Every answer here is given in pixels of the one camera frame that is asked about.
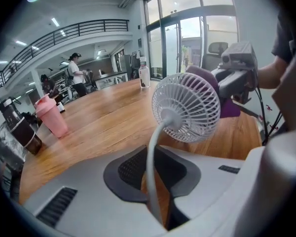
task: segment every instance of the white shirt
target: white shirt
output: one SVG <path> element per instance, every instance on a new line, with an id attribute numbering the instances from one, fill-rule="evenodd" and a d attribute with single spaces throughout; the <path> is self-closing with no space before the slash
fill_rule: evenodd
<path id="1" fill-rule="evenodd" d="M 74 63 L 73 61 L 71 61 L 69 63 L 69 65 L 68 65 L 68 71 L 70 71 L 70 73 L 74 77 L 73 84 L 84 83 L 84 76 L 76 76 L 74 74 L 74 72 L 79 71 L 79 68 L 78 68 L 78 66 L 77 66 L 76 63 Z"/>

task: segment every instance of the pink bottle lid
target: pink bottle lid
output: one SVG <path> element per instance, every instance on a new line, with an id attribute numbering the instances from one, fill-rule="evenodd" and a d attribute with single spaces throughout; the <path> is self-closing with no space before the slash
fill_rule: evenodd
<path id="1" fill-rule="evenodd" d="M 56 101 L 52 98 L 49 98 L 48 95 L 49 94 L 44 95 L 34 104 L 34 107 L 36 109 L 36 115 L 38 117 L 43 116 L 56 105 Z"/>

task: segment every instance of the plastic bottle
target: plastic bottle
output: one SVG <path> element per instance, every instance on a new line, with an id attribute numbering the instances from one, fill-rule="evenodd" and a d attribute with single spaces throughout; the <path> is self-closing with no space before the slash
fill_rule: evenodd
<path id="1" fill-rule="evenodd" d="M 150 87 L 150 69 L 146 57 L 140 57 L 139 79 L 141 88 Z"/>
<path id="2" fill-rule="evenodd" d="M 36 115 L 58 138 L 68 132 L 67 124 L 56 106 L 56 101 L 49 98 L 48 94 L 39 99 L 34 107 Z"/>
<path id="3" fill-rule="evenodd" d="M 41 140 L 25 118 L 15 108 L 10 98 L 0 103 L 0 111 L 15 139 L 33 155 L 36 155 L 41 148 Z"/>

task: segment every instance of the balcony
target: balcony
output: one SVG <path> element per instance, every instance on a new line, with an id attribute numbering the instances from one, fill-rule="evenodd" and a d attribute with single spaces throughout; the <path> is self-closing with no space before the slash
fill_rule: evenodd
<path id="1" fill-rule="evenodd" d="M 0 87 L 3 87 L 14 75 L 25 66 L 30 60 L 47 49 L 56 46 L 64 41 L 103 32 L 128 32 L 129 20 L 122 19 L 102 19 L 80 22 L 57 30 L 40 37 L 33 43 L 19 52 L 0 71 Z"/>

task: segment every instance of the pink water bottle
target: pink water bottle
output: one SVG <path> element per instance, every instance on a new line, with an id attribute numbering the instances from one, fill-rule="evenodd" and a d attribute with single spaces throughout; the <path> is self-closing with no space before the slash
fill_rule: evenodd
<path id="1" fill-rule="evenodd" d="M 48 94 L 39 99 L 34 107 L 36 115 L 58 138 L 68 132 L 67 124 L 56 106 L 56 101 L 49 98 Z"/>

